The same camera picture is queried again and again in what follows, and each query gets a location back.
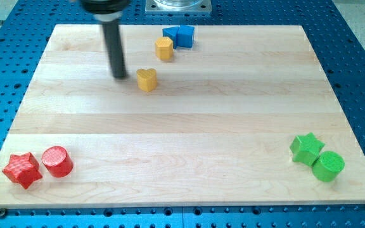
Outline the black robot arm end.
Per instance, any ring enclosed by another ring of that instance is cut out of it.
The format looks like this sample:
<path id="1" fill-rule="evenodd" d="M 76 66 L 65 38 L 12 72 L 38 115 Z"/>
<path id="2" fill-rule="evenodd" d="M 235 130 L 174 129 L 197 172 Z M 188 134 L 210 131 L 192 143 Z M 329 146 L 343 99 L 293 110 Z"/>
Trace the black robot arm end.
<path id="1" fill-rule="evenodd" d="M 120 19 L 123 10 L 131 0 L 79 0 L 82 8 L 92 13 L 101 22 L 112 22 Z"/>

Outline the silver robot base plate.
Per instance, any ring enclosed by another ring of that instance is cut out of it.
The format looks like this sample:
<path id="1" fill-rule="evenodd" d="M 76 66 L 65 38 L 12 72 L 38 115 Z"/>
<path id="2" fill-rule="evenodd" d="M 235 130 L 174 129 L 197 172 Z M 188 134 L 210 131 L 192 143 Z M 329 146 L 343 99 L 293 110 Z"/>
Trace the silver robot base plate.
<path id="1" fill-rule="evenodd" d="M 210 13 L 211 0 L 146 0 L 146 14 L 162 13 Z"/>

